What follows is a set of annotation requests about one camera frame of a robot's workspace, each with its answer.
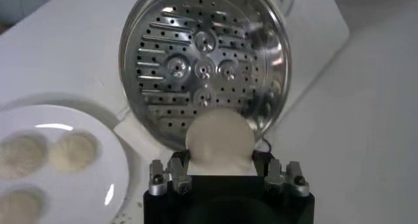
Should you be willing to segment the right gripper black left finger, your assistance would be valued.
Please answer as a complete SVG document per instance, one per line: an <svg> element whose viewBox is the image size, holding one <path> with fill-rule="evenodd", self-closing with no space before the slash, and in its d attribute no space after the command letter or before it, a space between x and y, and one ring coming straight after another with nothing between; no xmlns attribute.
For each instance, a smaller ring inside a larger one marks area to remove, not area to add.
<svg viewBox="0 0 418 224"><path fill-rule="evenodd" d="M190 160L189 150L174 152L167 163L166 169L159 159L150 164L150 181L148 193L152 196L162 196L172 190L179 195L187 195L192 189L192 177L187 174Z"/></svg>

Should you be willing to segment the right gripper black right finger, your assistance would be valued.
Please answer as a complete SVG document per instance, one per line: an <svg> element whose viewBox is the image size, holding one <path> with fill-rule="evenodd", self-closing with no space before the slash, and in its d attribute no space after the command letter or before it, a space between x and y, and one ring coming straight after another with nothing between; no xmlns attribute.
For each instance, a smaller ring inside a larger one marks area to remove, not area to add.
<svg viewBox="0 0 418 224"><path fill-rule="evenodd" d="M255 150L251 157L257 175L264 178L268 189L296 197L307 197L310 194L310 185L298 161L290 161L282 170L280 160L271 153Z"/></svg>

